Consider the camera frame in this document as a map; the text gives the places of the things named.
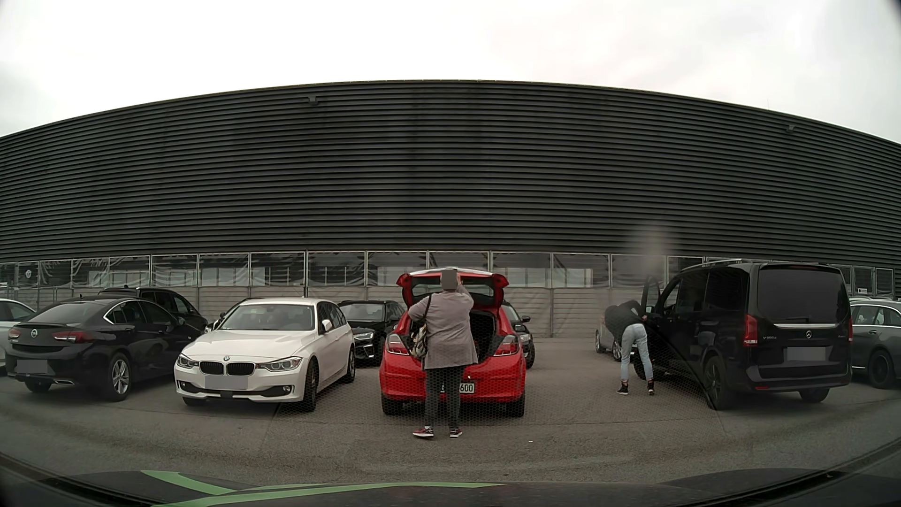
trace person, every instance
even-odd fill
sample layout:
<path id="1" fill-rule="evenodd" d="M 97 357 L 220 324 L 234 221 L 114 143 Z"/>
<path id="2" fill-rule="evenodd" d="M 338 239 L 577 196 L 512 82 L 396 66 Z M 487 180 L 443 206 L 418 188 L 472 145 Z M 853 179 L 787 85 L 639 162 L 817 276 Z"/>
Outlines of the person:
<path id="1" fill-rule="evenodd" d="M 469 328 L 472 305 L 472 296 L 463 287 L 460 274 L 457 270 L 446 269 L 441 271 L 441 292 L 423 298 L 407 311 L 413 322 L 425 320 L 427 333 L 428 352 L 423 359 L 425 424 L 413 432 L 417 437 L 434 437 L 433 427 L 442 387 L 447 395 L 450 437 L 457 438 L 463 434 L 460 429 L 460 383 L 463 370 L 470 364 L 478 363 L 476 343 Z"/>
<path id="2" fill-rule="evenodd" d="M 648 330 L 644 322 L 648 319 L 638 301 L 626 301 L 622 305 L 608 307 L 604 322 L 614 338 L 620 338 L 622 358 L 620 359 L 620 388 L 618 394 L 629 394 L 629 363 L 632 360 L 632 345 L 638 346 L 638 355 L 644 365 L 648 380 L 648 394 L 654 394 L 654 373 L 651 355 L 648 354 Z"/>

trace black building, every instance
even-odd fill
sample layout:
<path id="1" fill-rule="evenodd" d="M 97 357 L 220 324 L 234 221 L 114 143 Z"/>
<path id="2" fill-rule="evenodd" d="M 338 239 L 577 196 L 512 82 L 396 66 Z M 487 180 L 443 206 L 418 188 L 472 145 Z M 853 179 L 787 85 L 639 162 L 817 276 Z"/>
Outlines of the black building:
<path id="1" fill-rule="evenodd" d="M 901 294 L 901 145 L 745 106 L 497 81 L 265 88 L 0 138 L 0 296 L 175 287 L 396 297 L 405 270 L 506 272 L 554 336 L 704 259 L 833 263 Z"/>

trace asphalt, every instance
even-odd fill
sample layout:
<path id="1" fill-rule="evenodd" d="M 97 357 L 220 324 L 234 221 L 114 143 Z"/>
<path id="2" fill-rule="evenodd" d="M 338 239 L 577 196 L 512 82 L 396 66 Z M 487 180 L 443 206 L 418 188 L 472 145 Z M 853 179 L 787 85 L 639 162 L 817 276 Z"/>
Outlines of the asphalt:
<path id="1" fill-rule="evenodd" d="M 901 391 L 862 380 L 819 404 L 796 393 L 709 410 L 696 386 L 648 396 L 589 338 L 536 343 L 525 416 L 464 406 L 462 438 L 414 438 L 421 407 L 389 417 L 378 370 L 322 393 L 315 412 L 217 401 L 187 407 L 170 378 L 106 403 L 73 387 L 46 394 L 0 379 L 0 451 L 60 474 L 168 470 L 249 484 L 395 481 L 659 483 L 742 468 L 836 466 L 901 437 Z"/>

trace rim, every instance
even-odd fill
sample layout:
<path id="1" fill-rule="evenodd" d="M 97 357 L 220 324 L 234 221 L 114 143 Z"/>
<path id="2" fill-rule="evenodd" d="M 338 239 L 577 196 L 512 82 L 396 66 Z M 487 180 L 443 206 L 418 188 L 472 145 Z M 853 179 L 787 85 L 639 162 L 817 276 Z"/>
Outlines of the rim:
<path id="1" fill-rule="evenodd" d="M 128 392 L 128 386 L 128 364 L 124 359 L 116 359 L 113 363 L 113 390 L 118 394 L 125 394 Z"/>

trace car wheel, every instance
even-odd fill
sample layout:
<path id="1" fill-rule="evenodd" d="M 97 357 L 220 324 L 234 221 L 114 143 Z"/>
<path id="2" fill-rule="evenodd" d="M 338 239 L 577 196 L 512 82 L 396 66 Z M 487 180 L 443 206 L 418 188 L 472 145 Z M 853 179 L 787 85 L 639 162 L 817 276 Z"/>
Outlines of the car wheel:
<path id="1" fill-rule="evenodd" d="M 357 378 L 357 357 L 351 347 L 350 354 L 347 356 L 347 373 L 341 378 L 341 383 L 351 383 L 355 378 Z"/>
<path id="2" fill-rule="evenodd" d="M 404 411 L 404 403 L 402 401 L 391 400 L 382 394 L 382 411 L 387 416 L 399 416 Z"/>
<path id="3" fill-rule="evenodd" d="M 707 406 L 713 410 L 730 409 L 735 404 L 735 392 L 726 384 L 726 367 L 719 355 L 704 363 L 704 393 Z"/>
<path id="4" fill-rule="evenodd" d="M 107 401 L 122 401 L 132 392 L 132 365 L 124 354 L 114 354 L 106 367 L 100 395 Z"/>
<path id="5" fill-rule="evenodd" d="M 49 391 L 50 386 L 51 384 L 49 382 L 25 381 L 25 387 L 27 387 L 29 391 L 37 392 L 38 394 Z"/>
<path id="6" fill-rule="evenodd" d="M 506 415 L 509 417 L 522 417 L 525 415 L 525 392 L 519 400 L 507 403 Z"/>
<path id="7" fill-rule="evenodd" d="M 316 390 L 319 389 L 319 364 L 315 361 L 306 368 L 304 380 L 304 399 L 297 404 L 302 412 L 316 410 Z"/>
<path id="8" fill-rule="evenodd" d="M 826 399 L 826 396 L 829 395 L 829 388 L 818 387 L 816 389 L 803 389 L 798 392 L 801 395 L 801 400 L 806 401 L 807 403 L 819 403 Z"/>
<path id="9" fill-rule="evenodd" d="M 205 399 L 205 398 L 188 398 L 187 396 L 182 396 L 182 397 L 181 397 L 181 400 L 182 400 L 188 407 L 203 407 L 204 405 L 206 405 L 206 399 Z"/>
<path id="10" fill-rule="evenodd" d="M 888 389 L 895 383 L 895 365 L 884 350 L 877 350 L 867 364 L 869 384 L 877 389 Z"/>

